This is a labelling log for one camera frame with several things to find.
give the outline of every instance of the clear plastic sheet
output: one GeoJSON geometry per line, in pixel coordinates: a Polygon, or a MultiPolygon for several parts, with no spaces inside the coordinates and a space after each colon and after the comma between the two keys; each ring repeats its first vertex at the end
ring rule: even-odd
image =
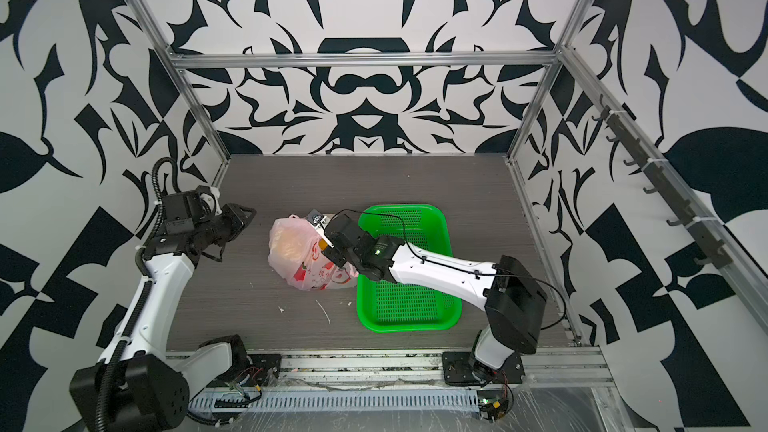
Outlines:
{"type": "MultiPolygon", "coordinates": [[[[591,388],[513,389],[510,411],[493,424],[477,414],[454,410],[412,410],[371,412],[259,412],[243,413],[232,424],[218,430],[232,432],[282,432],[288,430],[364,430],[386,432],[424,430],[429,432],[595,432],[605,430],[600,404],[591,388]]],[[[182,432],[216,430],[188,418],[177,428],[182,432]]]]}

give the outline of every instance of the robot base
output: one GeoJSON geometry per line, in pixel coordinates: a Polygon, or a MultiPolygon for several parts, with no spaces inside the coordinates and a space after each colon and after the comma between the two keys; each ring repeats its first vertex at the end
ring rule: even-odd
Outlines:
{"type": "MultiPolygon", "coordinates": [[[[453,387],[471,387],[475,385],[484,385],[472,374],[472,367],[469,365],[469,358],[472,352],[443,352],[442,353],[442,377],[447,385],[453,387]]],[[[504,366],[499,369],[496,378],[492,380],[495,384],[504,384],[504,375],[507,376],[507,382],[510,384],[522,384],[522,377],[525,375],[523,363],[520,354],[512,354],[504,362],[504,366]]]]}

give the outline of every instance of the black cable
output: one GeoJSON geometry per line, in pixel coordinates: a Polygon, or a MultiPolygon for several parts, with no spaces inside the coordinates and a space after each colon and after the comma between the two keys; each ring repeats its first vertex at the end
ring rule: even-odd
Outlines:
{"type": "Polygon", "coordinates": [[[368,214],[368,215],[370,215],[370,216],[381,216],[381,217],[394,217],[394,218],[398,219],[398,220],[400,221],[400,223],[402,224],[402,238],[403,238],[403,239],[406,241],[406,245],[408,246],[408,250],[410,250],[410,251],[411,251],[411,254],[414,254],[415,256],[419,257],[419,258],[422,260],[422,262],[429,262],[430,264],[441,265],[441,266],[443,266],[443,267],[446,267],[446,268],[451,268],[451,269],[453,269],[453,270],[456,270],[456,271],[459,271],[459,272],[464,272],[465,274],[475,275],[475,277],[479,277],[479,276],[485,276],[485,277],[515,277],[515,278],[526,278],[526,279],[529,279],[529,280],[533,280],[533,281],[536,281],[536,282],[540,282],[540,283],[542,283],[542,284],[545,284],[545,285],[549,286],[549,287],[550,287],[550,288],[551,288],[553,291],[555,291],[555,292],[556,292],[556,293],[557,293],[557,294],[560,296],[560,300],[561,300],[561,302],[563,303],[563,312],[562,312],[562,314],[561,314],[560,318],[559,318],[557,321],[555,321],[555,322],[552,322],[550,325],[547,325],[546,327],[542,327],[542,329],[541,329],[541,330],[545,331],[545,330],[547,330],[548,328],[552,328],[552,327],[554,327],[555,325],[557,325],[557,324],[559,324],[560,322],[562,322],[563,320],[565,320],[565,316],[566,316],[566,306],[565,306],[565,299],[563,298],[563,295],[560,293],[560,291],[559,291],[559,290],[557,290],[557,288],[556,288],[555,286],[553,286],[552,284],[550,284],[549,282],[547,282],[547,281],[545,281],[545,280],[541,280],[540,278],[536,278],[536,277],[529,277],[529,276],[527,276],[527,275],[517,275],[517,274],[513,274],[513,273],[511,273],[510,271],[508,271],[508,270],[504,270],[504,269],[497,269],[497,270],[499,270],[499,271],[502,271],[502,272],[506,272],[506,274],[483,274],[483,273],[480,273],[480,271],[468,271],[468,270],[465,270],[465,269],[463,269],[463,268],[454,267],[453,265],[443,264],[443,263],[441,263],[441,262],[436,262],[436,261],[433,261],[433,260],[429,260],[429,259],[428,259],[426,256],[424,256],[424,255],[422,255],[422,256],[419,256],[419,255],[416,253],[416,251],[414,251],[414,250],[413,250],[413,248],[411,247],[411,243],[410,243],[410,242],[408,242],[408,237],[406,236],[406,221],[404,221],[404,220],[402,219],[402,217],[399,217],[399,216],[394,216],[394,215],[392,215],[392,214],[377,214],[377,213],[374,213],[374,212],[360,212],[359,210],[354,210],[354,209],[351,209],[351,208],[344,208],[344,209],[342,209],[342,210],[338,211],[338,212],[337,212],[337,213],[334,215],[334,217],[335,217],[335,216],[338,216],[338,215],[339,215],[339,214],[341,214],[342,212],[354,212],[354,213],[357,213],[357,214],[368,214]]]}
{"type": "Polygon", "coordinates": [[[104,371],[104,376],[101,378],[101,384],[98,389],[98,397],[96,399],[96,431],[107,432],[107,426],[109,425],[109,401],[112,395],[112,389],[114,387],[114,373],[118,369],[118,363],[123,356],[125,347],[128,345],[128,337],[133,333],[134,327],[139,320],[141,310],[144,308],[144,304],[147,303],[149,298],[149,292],[152,289],[152,281],[146,281],[144,288],[141,289],[139,300],[136,302],[133,312],[131,312],[128,322],[123,329],[123,338],[118,341],[112,352],[112,357],[107,364],[107,369],[104,371]]]}
{"type": "Polygon", "coordinates": [[[260,399],[261,399],[261,391],[259,391],[259,395],[255,396],[254,398],[245,399],[245,400],[242,400],[241,402],[228,402],[226,400],[217,399],[214,402],[214,408],[228,408],[228,407],[239,408],[239,407],[243,407],[244,405],[252,404],[253,402],[256,402],[257,400],[260,400],[260,399]]]}
{"type": "Polygon", "coordinates": [[[507,405],[507,412],[509,412],[510,410],[512,410],[512,406],[514,405],[514,395],[512,394],[512,388],[509,387],[509,384],[504,382],[504,387],[506,387],[507,390],[509,390],[509,405],[507,405]]]}
{"type": "MultiPolygon", "coordinates": [[[[158,233],[158,230],[160,230],[160,226],[162,225],[165,216],[165,210],[161,201],[163,195],[162,191],[160,190],[160,181],[158,176],[160,173],[160,168],[166,162],[169,162],[173,166],[172,179],[174,184],[178,180],[178,166],[176,165],[176,161],[172,158],[163,157],[158,160],[152,167],[152,188],[154,189],[154,194],[158,198],[160,204],[158,204],[158,216],[155,219],[155,223],[152,227],[152,231],[149,234],[148,240],[158,233]]],[[[134,259],[136,266],[141,272],[141,275],[144,277],[149,277],[149,270],[147,269],[147,265],[144,264],[144,258],[142,257],[143,251],[144,246],[140,247],[139,250],[136,251],[134,259]]],[[[133,333],[134,327],[139,320],[139,316],[144,310],[144,304],[146,304],[147,300],[149,299],[149,293],[152,290],[152,284],[153,282],[151,280],[148,280],[144,283],[144,287],[141,289],[141,293],[139,294],[139,299],[136,301],[136,306],[130,313],[128,322],[126,322],[125,327],[123,328],[123,338],[119,340],[118,343],[114,346],[112,356],[109,360],[109,363],[107,364],[107,369],[104,371],[104,376],[101,378],[101,383],[98,389],[98,396],[96,399],[96,432],[107,432],[107,427],[109,426],[109,402],[112,396],[112,389],[114,388],[114,374],[118,369],[118,363],[120,362],[120,359],[123,357],[123,352],[125,352],[125,348],[128,346],[128,338],[133,333]]]]}
{"type": "Polygon", "coordinates": [[[207,419],[205,417],[201,417],[201,416],[197,415],[192,410],[187,410],[187,417],[191,418],[192,420],[194,420],[198,424],[212,425],[214,427],[216,427],[217,425],[218,426],[222,426],[222,425],[229,425],[229,424],[231,424],[229,419],[226,419],[226,420],[224,420],[224,419],[207,419]]]}
{"type": "Polygon", "coordinates": [[[170,157],[163,157],[160,160],[158,160],[154,166],[152,167],[152,188],[154,189],[154,195],[158,198],[158,216],[156,217],[154,221],[154,226],[152,227],[152,232],[149,234],[149,238],[154,237],[158,230],[160,230],[160,226],[163,224],[163,220],[165,219],[165,207],[163,207],[163,191],[160,190],[160,180],[158,178],[160,173],[160,168],[163,164],[166,162],[170,163],[173,166],[173,175],[171,177],[171,180],[175,184],[178,181],[178,175],[179,175],[179,167],[176,164],[176,161],[173,160],[170,157]]]}

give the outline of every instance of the metal bracket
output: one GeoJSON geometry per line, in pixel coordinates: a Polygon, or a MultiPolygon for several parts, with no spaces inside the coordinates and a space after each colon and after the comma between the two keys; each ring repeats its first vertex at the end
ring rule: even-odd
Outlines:
{"type": "Polygon", "coordinates": [[[626,166],[642,165],[640,170],[653,184],[652,188],[643,188],[643,191],[647,194],[658,192],[675,214],[676,219],[667,219],[667,225],[686,226],[696,244],[715,267],[722,268],[731,264],[733,259],[722,248],[724,242],[716,238],[707,226],[693,223],[694,218],[701,218],[703,214],[696,213],[692,209],[692,198],[688,196],[686,190],[677,186],[677,180],[673,180],[671,164],[667,160],[654,158],[657,154],[651,149],[653,146],[644,136],[635,133],[636,128],[629,120],[628,114],[609,113],[606,123],[616,135],[614,139],[619,140],[632,157],[631,161],[624,160],[624,164],[626,166]]]}
{"type": "MultiPolygon", "coordinates": [[[[471,387],[473,385],[483,385],[483,382],[472,375],[472,369],[469,367],[469,356],[472,352],[443,352],[442,353],[442,376],[446,384],[453,387],[471,387]]],[[[503,374],[497,374],[492,380],[494,384],[504,384],[504,376],[510,384],[522,384],[525,376],[523,362],[520,354],[512,354],[504,362],[501,370],[503,374]]]]}

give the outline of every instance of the mounting plate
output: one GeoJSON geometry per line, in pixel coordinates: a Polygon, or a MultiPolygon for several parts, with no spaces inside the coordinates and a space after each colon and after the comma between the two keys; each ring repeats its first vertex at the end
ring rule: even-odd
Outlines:
{"type": "MultiPolygon", "coordinates": [[[[266,386],[266,381],[269,379],[270,375],[274,375],[275,378],[278,378],[280,376],[280,361],[283,359],[283,356],[280,354],[248,354],[248,357],[253,362],[254,367],[256,369],[261,369],[258,374],[256,374],[256,384],[260,387],[266,386]]],[[[222,380],[214,380],[213,382],[208,383],[206,387],[228,387],[225,382],[222,380]]]]}
{"type": "MultiPolygon", "coordinates": [[[[453,387],[471,387],[473,385],[483,385],[483,382],[477,380],[472,375],[472,368],[469,367],[469,355],[472,352],[443,352],[442,353],[442,376],[446,384],[453,387]]],[[[507,375],[507,382],[510,384],[522,384],[522,376],[525,375],[523,362],[520,354],[512,354],[504,362],[502,369],[507,375]]],[[[498,374],[493,380],[496,384],[504,383],[504,375],[498,374]]]]}

